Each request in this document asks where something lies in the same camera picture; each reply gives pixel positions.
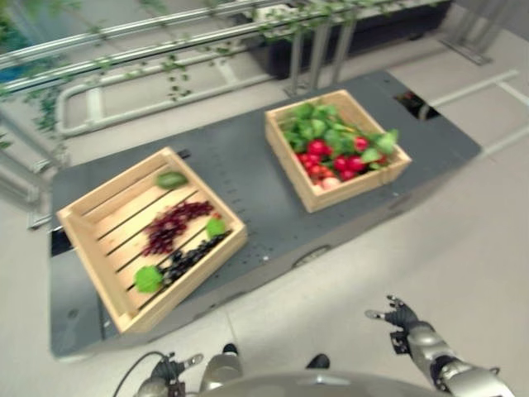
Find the robot finger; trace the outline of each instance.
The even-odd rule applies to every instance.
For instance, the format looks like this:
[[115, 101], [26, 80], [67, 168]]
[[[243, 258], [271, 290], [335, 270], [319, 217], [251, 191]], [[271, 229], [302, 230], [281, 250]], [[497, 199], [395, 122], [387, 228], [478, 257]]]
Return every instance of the robot finger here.
[[372, 320], [383, 320], [386, 319], [386, 313], [380, 312], [378, 310], [366, 310], [365, 317], [371, 318]]

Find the green vegetable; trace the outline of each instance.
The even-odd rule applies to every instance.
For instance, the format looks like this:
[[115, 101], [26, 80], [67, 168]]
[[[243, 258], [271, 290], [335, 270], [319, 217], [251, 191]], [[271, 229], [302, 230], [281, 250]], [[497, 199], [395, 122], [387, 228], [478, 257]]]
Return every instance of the green vegetable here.
[[294, 114], [297, 118], [309, 118], [312, 115], [313, 109], [314, 107], [310, 103], [305, 102], [294, 109]]
[[226, 224], [222, 219], [211, 218], [206, 224], [206, 233], [209, 238], [214, 238], [226, 231]]
[[395, 144], [397, 143], [398, 131], [390, 130], [385, 134], [382, 134], [374, 143], [376, 148], [385, 155], [390, 155], [395, 149]]
[[[369, 164], [369, 170], [384, 167], [372, 163], [380, 160], [383, 155], [391, 155], [398, 139], [397, 130], [385, 133], [366, 131], [341, 118], [336, 105], [313, 101], [295, 107], [279, 125], [295, 153], [305, 153], [309, 142], [324, 140], [331, 151], [322, 155], [321, 164], [329, 161], [332, 164], [340, 155], [359, 155], [365, 164]], [[355, 144], [360, 138], [367, 142], [361, 149]]]
[[134, 283], [138, 291], [152, 293], [160, 288], [163, 278], [156, 266], [143, 266], [134, 275]]
[[365, 152], [362, 153], [362, 157], [361, 157], [362, 161], [365, 164], [370, 163], [371, 161], [380, 160], [381, 158], [382, 158], [382, 155], [379, 153], [379, 151], [377, 151], [373, 147], [366, 149]]
[[326, 129], [325, 122], [323, 122], [322, 120], [318, 120], [316, 118], [313, 118], [311, 120], [311, 124], [312, 124], [312, 130], [314, 131], [313, 137], [314, 138], [321, 137], [323, 135], [323, 132]]
[[156, 184], [162, 189], [176, 189], [186, 184], [188, 179], [179, 172], [164, 172], [156, 177]]

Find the wooden crate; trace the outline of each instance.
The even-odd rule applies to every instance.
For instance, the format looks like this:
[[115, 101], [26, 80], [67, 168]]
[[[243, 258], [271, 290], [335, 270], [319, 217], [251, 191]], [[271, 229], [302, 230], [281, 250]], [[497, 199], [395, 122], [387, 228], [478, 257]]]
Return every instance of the wooden crate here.
[[[156, 176], [168, 170], [181, 172], [188, 183], [174, 190], [156, 186]], [[143, 229], [157, 213], [184, 200], [209, 200], [231, 234], [169, 288], [153, 294], [138, 292], [134, 288], [138, 269], [170, 265], [170, 254], [141, 254], [148, 238]], [[167, 147], [61, 209], [58, 215], [120, 332], [151, 329], [247, 239], [244, 223]], [[190, 221], [185, 233], [176, 237], [175, 248], [186, 252], [207, 240], [209, 219]]]
[[289, 117], [291, 112], [304, 102], [333, 104], [345, 122], [354, 123], [363, 130], [383, 132], [384, 129], [344, 89], [266, 112], [266, 138], [308, 212], [318, 211], [387, 184], [395, 180], [411, 163], [412, 159], [406, 152], [400, 146], [396, 146], [395, 152], [389, 157], [390, 163], [387, 167], [370, 171], [334, 189], [318, 189], [312, 184], [279, 128], [279, 123]]

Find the mounting hole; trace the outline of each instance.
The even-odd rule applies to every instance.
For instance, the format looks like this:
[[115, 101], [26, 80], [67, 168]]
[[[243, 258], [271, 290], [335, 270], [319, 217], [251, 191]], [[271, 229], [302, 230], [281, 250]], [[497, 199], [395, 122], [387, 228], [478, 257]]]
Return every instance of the mounting hole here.
[[68, 312], [68, 320], [73, 320], [74, 318], [76, 318], [77, 316], [79, 315], [79, 311], [77, 309], [71, 309], [69, 312]]

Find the red radish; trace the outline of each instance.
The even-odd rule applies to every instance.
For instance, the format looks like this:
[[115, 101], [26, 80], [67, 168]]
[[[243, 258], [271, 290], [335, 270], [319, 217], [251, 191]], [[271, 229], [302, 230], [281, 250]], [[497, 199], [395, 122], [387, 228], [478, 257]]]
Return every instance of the red radish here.
[[323, 176], [325, 178], [334, 178], [334, 172], [332, 172], [328, 168], [325, 168], [325, 170], [323, 171]]
[[338, 186], [340, 183], [341, 182], [340, 182], [340, 180], [338, 178], [334, 178], [334, 177], [325, 178], [322, 181], [322, 187], [323, 187], [324, 190], [333, 189], [336, 186]]
[[361, 153], [362, 151], [365, 151], [365, 149], [367, 149], [368, 146], [369, 146], [369, 141], [365, 139], [363, 136], [357, 136], [355, 138], [356, 151], [359, 151]]
[[307, 155], [307, 160], [313, 162], [314, 164], [320, 164], [322, 158], [319, 155]]
[[345, 171], [340, 172], [340, 177], [341, 177], [341, 180], [349, 180], [349, 179], [353, 179], [354, 177], [356, 177], [356, 174], [351, 170], [345, 170]]
[[362, 171], [364, 168], [365, 168], [365, 164], [359, 155], [352, 155], [351, 157], [347, 159], [347, 169], [348, 170], [359, 172], [359, 171]]
[[315, 139], [308, 142], [307, 152], [309, 155], [323, 155], [326, 152], [326, 145], [323, 139]]
[[343, 155], [339, 155], [334, 159], [334, 168], [339, 171], [347, 170], [347, 159]]
[[308, 170], [308, 174], [311, 175], [311, 176], [319, 176], [320, 174], [320, 171], [321, 171], [321, 167], [319, 165], [313, 165], [309, 170]]
[[313, 167], [314, 165], [316, 165], [316, 163], [314, 163], [313, 161], [310, 161], [310, 160], [305, 160], [305, 161], [303, 162], [303, 167], [305, 168], [305, 170], [310, 169], [310, 168]]

